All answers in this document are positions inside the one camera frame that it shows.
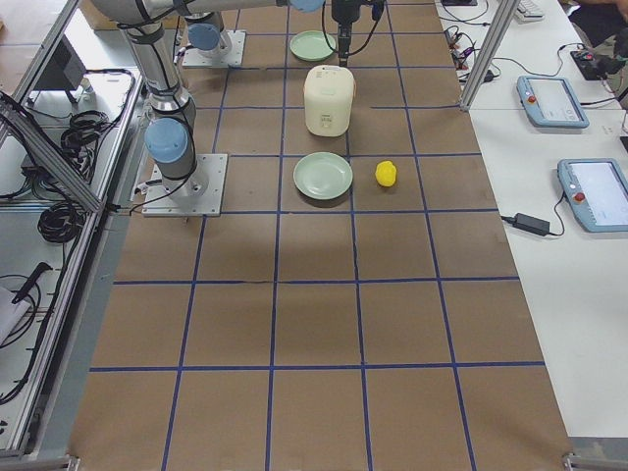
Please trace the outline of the cream white rice cooker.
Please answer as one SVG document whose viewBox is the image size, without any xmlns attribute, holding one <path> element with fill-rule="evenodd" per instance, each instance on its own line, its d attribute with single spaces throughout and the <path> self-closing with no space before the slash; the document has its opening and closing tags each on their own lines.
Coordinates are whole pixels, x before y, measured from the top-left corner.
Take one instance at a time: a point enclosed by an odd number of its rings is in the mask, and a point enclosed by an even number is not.
<svg viewBox="0 0 628 471">
<path fill-rule="evenodd" d="M 355 79 L 349 69 L 331 65 L 312 68 L 303 86 L 308 130 L 327 137 L 344 134 L 349 127 L 354 94 Z"/>
</svg>

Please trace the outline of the green plate far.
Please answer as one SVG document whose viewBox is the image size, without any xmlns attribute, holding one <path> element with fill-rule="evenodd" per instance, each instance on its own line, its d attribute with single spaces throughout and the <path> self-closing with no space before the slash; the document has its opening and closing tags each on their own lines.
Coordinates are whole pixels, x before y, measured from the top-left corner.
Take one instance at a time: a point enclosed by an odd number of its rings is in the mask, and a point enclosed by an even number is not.
<svg viewBox="0 0 628 471">
<path fill-rule="evenodd" d="M 323 61 L 335 53 L 336 41 L 328 33 L 307 30 L 295 35 L 289 42 L 289 50 L 297 59 L 306 62 Z"/>
</svg>

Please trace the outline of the green plate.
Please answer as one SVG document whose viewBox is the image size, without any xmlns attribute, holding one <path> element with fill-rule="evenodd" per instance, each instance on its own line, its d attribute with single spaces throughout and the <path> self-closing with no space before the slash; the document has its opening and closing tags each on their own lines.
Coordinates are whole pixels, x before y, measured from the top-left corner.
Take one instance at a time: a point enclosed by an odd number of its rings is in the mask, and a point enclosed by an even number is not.
<svg viewBox="0 0 628 471">
<path fill-rule="evenodd" d="M 297 59 L 306 62 L 323 61 L 335 53 L 336 41 L 328 33 L 307 30 L 295 35 L 289 42 L 289 50 Z"/>
<path fill-rule="evenodd" d="M 349 163 L 338 154 L 315 152 L 302 157 L 296 163 L 293 181 L 305 196 L 317 200 L 332 200 L 349 190 L 353 172 Z"/>
</svg>

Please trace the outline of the green plate near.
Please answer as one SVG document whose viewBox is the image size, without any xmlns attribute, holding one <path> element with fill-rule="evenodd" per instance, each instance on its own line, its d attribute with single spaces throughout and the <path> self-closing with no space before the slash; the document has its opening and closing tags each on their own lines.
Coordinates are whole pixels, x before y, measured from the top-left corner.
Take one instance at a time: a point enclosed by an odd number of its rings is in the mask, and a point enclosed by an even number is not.
<svg viewBox="0 0 628 471">
<path fill-rule="evenodd" d="M 332 200 L 349 190 L 353 172 L 349 163 L 338 154 L 315 152 L 302 157 L 296 163 L 293 181 L 305 196 L 317 200 Z"/>
</svg>

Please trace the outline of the yellow toy lemon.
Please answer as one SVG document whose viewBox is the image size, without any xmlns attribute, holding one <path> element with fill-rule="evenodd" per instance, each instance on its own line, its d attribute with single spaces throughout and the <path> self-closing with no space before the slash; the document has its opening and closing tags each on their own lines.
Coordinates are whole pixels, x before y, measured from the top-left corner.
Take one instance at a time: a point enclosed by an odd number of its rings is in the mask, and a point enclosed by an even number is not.
<svg viewBox="0 0 628 471">
<path fill-rule="evenodd" d="M 391 160 L 379 162 L 375 170 L 375 179 L 382 187 L 392 187 L 396 183 L 397 168 Z"/>
</svg>

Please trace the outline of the white keyboard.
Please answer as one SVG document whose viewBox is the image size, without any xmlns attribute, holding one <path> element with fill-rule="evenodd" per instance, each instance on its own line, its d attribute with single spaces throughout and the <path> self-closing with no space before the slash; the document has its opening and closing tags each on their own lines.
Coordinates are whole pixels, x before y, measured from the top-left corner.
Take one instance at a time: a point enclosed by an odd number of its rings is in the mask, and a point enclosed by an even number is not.
<svg viewBox="0 0 628 471">
<path fill-rule="evenodd" d="M 534 23 L 545 18 L 545 12 L 533 0 L 519 0 L 514 17 L 520 23 Z"/>
</svg>

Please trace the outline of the teach pendant far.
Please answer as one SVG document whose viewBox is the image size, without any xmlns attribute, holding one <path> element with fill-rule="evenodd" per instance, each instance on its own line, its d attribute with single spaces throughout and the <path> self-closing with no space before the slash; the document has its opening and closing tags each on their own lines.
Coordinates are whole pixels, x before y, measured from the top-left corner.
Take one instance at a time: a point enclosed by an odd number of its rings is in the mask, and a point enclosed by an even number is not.
<svg viewBox="0 0 628 471">
<path fill-rule="evenodd" d="M 566 78 L 521 76 L 516 90 L 529 121 L 537 128 L 579 130 L 590 124 Z"/>
</svg>

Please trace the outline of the teach pendant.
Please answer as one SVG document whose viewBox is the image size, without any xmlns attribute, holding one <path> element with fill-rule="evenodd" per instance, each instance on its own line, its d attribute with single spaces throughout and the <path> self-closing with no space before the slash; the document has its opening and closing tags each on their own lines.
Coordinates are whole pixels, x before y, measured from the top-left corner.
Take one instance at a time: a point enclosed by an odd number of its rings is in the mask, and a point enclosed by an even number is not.
<svg viewBox="0 0 628 471">
<path fill-rule="evenodd" d="M 516 90 L 529 121 L 537 128 L 579 130 L 590 124 L 566 78 L 521 76 Z"/>
<path fill-rule="evenodd" d="M 576 220 L 587 232 L 627 231 L 627 181 L 616 160 L 562 159 L 557 176 Z"/>
</svg>

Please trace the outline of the small black electronics board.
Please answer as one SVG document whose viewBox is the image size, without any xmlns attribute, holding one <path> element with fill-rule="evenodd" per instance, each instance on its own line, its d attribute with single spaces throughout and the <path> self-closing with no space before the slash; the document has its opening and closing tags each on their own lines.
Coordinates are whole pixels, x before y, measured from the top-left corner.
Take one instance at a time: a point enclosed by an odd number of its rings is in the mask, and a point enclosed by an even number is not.
<svg viewBox="0 0 628 471">
<path fill-rule="evenodd" d="M 602 68 L 601 61 L 593 53 L 575 50 L 570 52 L 570 56 L 585 80 L 606 79 L 606 72 Z"/>
</svg>

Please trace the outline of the black power adapter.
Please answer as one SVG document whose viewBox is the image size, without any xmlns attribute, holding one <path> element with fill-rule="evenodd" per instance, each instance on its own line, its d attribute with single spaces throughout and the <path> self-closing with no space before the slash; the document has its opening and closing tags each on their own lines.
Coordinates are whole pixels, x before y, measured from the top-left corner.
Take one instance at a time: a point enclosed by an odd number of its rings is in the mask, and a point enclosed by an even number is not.
<svg viewBox="0 0 628 471">
<path fill-rule="evenodd" d="M 512 226 L 516 229 L 538 235 L 548 236 L 550 234 L 550 222 L 522 213 L 514 216 Z"/>
</svg>

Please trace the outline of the black monitor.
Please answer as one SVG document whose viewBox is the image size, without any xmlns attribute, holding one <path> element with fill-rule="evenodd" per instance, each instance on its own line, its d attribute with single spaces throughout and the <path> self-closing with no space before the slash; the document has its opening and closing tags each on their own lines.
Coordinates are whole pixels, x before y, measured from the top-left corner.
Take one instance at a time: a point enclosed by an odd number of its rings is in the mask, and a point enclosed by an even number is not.
<svg viewBox="0 0 628 471">
<path fill-rule="evenodd" d="M 64 91 L 71 103 L 77 103 L 73 92 L 79 89 L 86 67 L 66 35 L 60 39 L 51 59 L 39 77 L 35 91 Z"/>
</svg>

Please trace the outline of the teach pendant near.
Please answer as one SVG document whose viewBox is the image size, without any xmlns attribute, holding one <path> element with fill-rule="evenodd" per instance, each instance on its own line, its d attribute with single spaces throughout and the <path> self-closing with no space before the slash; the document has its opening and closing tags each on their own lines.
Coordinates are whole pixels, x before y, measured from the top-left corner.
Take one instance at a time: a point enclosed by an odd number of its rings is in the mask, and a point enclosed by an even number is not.
<svg viewBox="0 0 628 471">
<path fill-rule="evenodd" d="M 562 159 L 557 176 L 576 220 L 587 232 L 627 231 L 627 181 L 616 160 Z"/>
</svg>

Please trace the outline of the brown paper table mat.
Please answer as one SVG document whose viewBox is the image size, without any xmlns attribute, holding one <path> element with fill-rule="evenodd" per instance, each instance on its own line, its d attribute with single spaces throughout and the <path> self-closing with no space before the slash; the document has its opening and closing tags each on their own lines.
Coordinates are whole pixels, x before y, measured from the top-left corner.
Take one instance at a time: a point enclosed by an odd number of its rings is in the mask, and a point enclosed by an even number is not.
<svg viewBox="0 0 628 471">
<path fill-rule="evenodd" d="M 363 17 L 349 130 L 311 134 L 315 15 L 227 13 L 236 70 L 188 70 L 217 218 L 129 218 L 70 451 L 84 470 L 557 470 L 569 449 L 431 1 Z M 331 152 L 332 200 L 293 169 Z M 396 165 L 396 183 L 375 179 Z"/>
</svg>

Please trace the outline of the aluminium frame post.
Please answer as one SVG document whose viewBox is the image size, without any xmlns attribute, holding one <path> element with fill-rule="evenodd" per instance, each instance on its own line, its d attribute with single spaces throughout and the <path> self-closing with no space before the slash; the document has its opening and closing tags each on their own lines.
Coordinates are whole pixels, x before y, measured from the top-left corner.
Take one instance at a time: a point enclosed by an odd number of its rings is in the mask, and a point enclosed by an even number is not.
<svg viewBox="0 0 628 471">
<path fill-rule="evenodd" d="M 518 4 L 518 0 L 505 0 L 499 2 L 497 11 L 483 40 L 480 52 L 474 61 L 471 73 L 462 90 L 460 97 L 460 109 L 462 111 L 468 112 L 471 109 L 472 103 L 481 85 L 484 83 L 491 61 L 495 57 L 499 45 L 509 28 L 510 22 L 514 16 L 514 11 L 516 10 Z"/>
</svg>

